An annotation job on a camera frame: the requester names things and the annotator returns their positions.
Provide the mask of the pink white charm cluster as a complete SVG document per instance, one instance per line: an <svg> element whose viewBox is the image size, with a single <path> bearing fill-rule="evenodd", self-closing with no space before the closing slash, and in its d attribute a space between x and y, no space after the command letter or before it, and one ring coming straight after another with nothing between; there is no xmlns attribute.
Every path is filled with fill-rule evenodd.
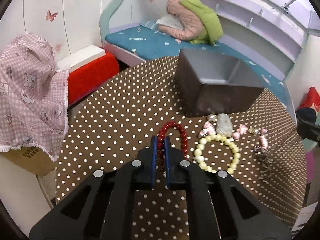
<svg viewBox="0 0 320 240"><path fill-rule="evenodd" d="M216 134L215 127L210 121L206 121L198 134L198 138L204 138L205 136L212 134Z"/></svg>

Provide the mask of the pink bead earring piece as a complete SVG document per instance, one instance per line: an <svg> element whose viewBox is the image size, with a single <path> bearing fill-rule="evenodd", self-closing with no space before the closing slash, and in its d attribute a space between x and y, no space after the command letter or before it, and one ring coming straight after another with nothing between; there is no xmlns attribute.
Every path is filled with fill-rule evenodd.
<svg viewBox="0 0 320 240"><path fill-rule="evenodd" d="M248 127L244 124L240 124L238 129L235 132L233 132L232 137L233 139L238 140L240 139L240 136L246 134L247 131Z"/></svg>

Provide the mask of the cardboard box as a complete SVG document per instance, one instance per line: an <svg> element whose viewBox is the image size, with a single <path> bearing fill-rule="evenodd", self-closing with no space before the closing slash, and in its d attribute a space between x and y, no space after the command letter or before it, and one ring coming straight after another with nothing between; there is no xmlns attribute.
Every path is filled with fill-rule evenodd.
<svg viewBox="0 0 320 240"><path fill-rule="evenodd" d="M1 155L13 164L37 176L45 176L56 167L49 155L37 147L23 147L21 150L1 152Z"/></svg>

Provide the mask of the pale jade pendant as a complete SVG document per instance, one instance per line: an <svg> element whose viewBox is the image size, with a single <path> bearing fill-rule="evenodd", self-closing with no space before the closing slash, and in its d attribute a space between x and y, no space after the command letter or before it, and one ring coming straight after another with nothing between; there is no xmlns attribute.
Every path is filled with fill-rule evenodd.
<svg viewBox="0 0 320 240"><path fill-rule="evenodd" d="M233 133L233 125L228 114L221 113L217 117L216 132L226 137L231 137Z"/></svg>

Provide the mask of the pearl bead cluster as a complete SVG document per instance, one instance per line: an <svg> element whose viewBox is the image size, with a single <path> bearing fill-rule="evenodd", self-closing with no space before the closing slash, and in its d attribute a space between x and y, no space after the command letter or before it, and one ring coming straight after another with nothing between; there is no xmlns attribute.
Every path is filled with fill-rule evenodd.
<svg viewBox="0 0 320 240"><path fill-rule="evenodd" d="M218 115L217 114L210 114L207 116L207 120L209 122L216 122L217 121L217 118L218 118Z"/></svg>

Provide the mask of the red storage ottoman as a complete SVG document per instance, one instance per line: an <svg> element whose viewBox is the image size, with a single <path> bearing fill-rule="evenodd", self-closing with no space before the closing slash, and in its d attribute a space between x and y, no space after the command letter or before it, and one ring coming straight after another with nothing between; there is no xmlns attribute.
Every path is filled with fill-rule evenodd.
<svg viewBox="0 0 320 240"><path fill-rule="evenodd" d="M119 73L116 57L105 55L72 71L68 77L68 104L74 105Z"/></svg>

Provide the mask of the grey metal tin box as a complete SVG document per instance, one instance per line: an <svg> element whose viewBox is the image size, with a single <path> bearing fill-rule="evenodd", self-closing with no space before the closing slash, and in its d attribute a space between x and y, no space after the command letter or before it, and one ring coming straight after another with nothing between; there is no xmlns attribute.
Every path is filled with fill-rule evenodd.
<svg viewBox="0 0 320 240"><path fill-rule="evenodd" d="M264 89L241 59L189 48L180 51L175 81L188 117L245 112Z"/></svg>

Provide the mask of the pink patterned cloth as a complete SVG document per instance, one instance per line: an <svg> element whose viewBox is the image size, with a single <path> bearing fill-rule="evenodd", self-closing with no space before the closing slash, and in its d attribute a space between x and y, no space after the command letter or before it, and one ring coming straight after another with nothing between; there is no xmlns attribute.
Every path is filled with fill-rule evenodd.
<svg viewBox="0 0 320 240"><path fill-rule="evenodd" d="M1 151L38 147L57 161L68 132L69 70L58 70L54 49L26 33L1 53Z"/></svg>

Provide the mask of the red bag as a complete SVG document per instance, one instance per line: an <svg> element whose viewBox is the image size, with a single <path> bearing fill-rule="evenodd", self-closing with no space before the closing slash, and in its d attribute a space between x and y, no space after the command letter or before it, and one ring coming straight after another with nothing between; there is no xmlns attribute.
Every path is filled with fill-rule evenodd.
<svg viewBox="0 0 320 240"><path fill-rule="evenodd" d="M311 108L319 112L320 96L315 87L310 87L304 101L299 108Z"/></svg>

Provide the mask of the white box on ottoman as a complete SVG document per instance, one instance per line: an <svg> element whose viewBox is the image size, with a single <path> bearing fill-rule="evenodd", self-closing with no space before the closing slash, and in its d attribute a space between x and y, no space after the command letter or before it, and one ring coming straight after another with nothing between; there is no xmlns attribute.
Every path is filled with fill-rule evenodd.
<svg viewBox="0 0 320 240"><path fill-rule="evenodd" d="M103 48L90 45L58 61L56 64L56 70L69 70L70 72L73 72L84 65L105 56L105 54L106 51Z"/></svg>

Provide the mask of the teal bed mattress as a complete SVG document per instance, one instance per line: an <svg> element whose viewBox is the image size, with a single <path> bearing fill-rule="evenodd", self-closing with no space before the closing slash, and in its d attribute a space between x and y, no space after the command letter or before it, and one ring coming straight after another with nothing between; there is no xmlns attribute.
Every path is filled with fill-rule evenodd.
<svg viewBox="0 0 320 240"><path fill-rule="evenodd" d="M177 56L182 48L215 51L238 57L260 76L264 86L272 91L286 109L292 107L289 91L283 81L284 74L269 59L260 55L244 42L228 35L223 35L214 45L192 44L180 41L159 30L139 25L107 34L105 44L117 46L144 60Z"/></svg>

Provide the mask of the pink and green jacket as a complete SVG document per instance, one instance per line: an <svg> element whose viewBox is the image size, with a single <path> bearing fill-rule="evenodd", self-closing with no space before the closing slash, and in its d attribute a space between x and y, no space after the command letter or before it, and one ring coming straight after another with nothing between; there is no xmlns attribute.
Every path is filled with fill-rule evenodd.
<svg viewBox="0 0 320 240"><path fill-rule="evenodd" d="M223 36L216 12L200 0L168 0L167 14L174 16L182 27L171 27L167 23L158 22L158 29L181 41L213 45Z"/></svg>

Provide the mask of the grey white pillow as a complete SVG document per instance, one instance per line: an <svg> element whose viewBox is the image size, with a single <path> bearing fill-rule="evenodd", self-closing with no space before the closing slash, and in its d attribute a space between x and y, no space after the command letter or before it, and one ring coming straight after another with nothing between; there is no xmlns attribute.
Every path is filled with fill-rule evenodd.
<svg viewBox="0 0 320 240"><path fill-rule="evenodd" d="M183 24L181 23L178 16L173 14L167 14L156 21L158 25L164 25L170 28L183 30Z"/></svg>

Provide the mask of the mint green bed frame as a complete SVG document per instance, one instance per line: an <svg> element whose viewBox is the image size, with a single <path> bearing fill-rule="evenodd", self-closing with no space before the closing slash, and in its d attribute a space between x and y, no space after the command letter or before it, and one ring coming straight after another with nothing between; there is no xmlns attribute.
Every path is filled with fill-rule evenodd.
<svg viewBox="0 0 320 240"><path fill-rule="evenodd" d="M110 18L122 2L123 0L111 0L102 11L99 21L101 43L105 41L105 36L110 33Z"/></svg>

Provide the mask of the pink butterfly wall sticker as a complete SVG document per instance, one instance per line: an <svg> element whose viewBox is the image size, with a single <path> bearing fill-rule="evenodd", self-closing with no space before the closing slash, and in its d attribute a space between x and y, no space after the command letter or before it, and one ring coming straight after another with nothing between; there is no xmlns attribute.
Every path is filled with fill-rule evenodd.
<svg viewBox="0 0 320 240"><path fill-rule="evenodd" d="M55 20L55 18L57 17L58 12L51 12L49 9L47 10L46 13L46 20L53 22Z"/></svg>

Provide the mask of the lilac wall shelf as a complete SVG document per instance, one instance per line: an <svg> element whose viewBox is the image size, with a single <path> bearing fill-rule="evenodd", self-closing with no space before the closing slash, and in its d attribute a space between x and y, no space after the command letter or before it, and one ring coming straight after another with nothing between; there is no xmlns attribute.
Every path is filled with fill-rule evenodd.
<svg viewBox="0 0 320 240"><path fill-rule="evenodd" d="M308 0L201 0L223 18L259 36L276 52L276 67L289 75L319 16Z"/></svg>

